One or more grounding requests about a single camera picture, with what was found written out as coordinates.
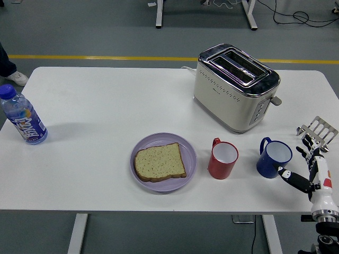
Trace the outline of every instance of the bottle label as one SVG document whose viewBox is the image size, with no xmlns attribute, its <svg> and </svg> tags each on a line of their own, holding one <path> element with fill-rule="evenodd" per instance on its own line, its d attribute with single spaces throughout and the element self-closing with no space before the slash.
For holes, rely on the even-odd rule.
<svg viewBox="0 0 339 254">
<path fill-rule="evenodd" d="M 24 115 L 26 116 L 10 119 L 24 140 L 27 142 L 35 142 L 42 138 L 46 133 L 46 127 L 43 125 L 35 110 L 33 110 L 33 112 L 24 110 Z"/>
</svg>

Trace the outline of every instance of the blue bottle cap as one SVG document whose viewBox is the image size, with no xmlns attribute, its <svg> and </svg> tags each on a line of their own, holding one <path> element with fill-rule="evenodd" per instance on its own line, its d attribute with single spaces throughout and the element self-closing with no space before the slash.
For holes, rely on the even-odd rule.
<svg viewBox="0 0 339 254">
<path fill-rule="evenodd" d="M 5 84 L 0 86 L 0 98 L 10 99 L 16 95 L 16 90 L 11 84 Z"/>
</svg>

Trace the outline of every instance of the toast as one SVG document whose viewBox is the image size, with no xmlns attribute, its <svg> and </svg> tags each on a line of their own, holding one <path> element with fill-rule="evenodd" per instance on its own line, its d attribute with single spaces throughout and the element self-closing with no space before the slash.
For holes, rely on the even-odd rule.
<svg viewBox="0 0 339 254">
<path fill-rule="evenodd" d="M 179 143 L 149 147 L 137 152 L 134 168 L 144 182 L 161 182 L 170 178 L 186 177 Z"/>
</svg>

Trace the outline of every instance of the plastic bottle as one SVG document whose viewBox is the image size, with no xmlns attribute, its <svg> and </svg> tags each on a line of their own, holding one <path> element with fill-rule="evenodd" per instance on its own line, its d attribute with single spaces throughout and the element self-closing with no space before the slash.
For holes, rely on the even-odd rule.
<svg viewBox="0 0 339 254">
<path fill-rule="evenodd" d="M 40 144 L 48 135 L 32 104 L 10 84 L 0 86 L 1 107 L 28 144 Z"/>
</svg>

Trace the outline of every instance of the toaster lever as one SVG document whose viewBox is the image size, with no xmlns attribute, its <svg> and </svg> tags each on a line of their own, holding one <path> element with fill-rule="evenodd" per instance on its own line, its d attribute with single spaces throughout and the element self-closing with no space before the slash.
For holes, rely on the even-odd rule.
<svg viewBox="0 0 339 254">
<path fill-rule="evenodd" d="M 279 106 L 281 103 L 282 103 L 282 101 L 278 98 L 278 97 L 273 97 L 272 99 L 271 99 L 271 103 L 274 105 L 274 106 Z"/>
</svg>

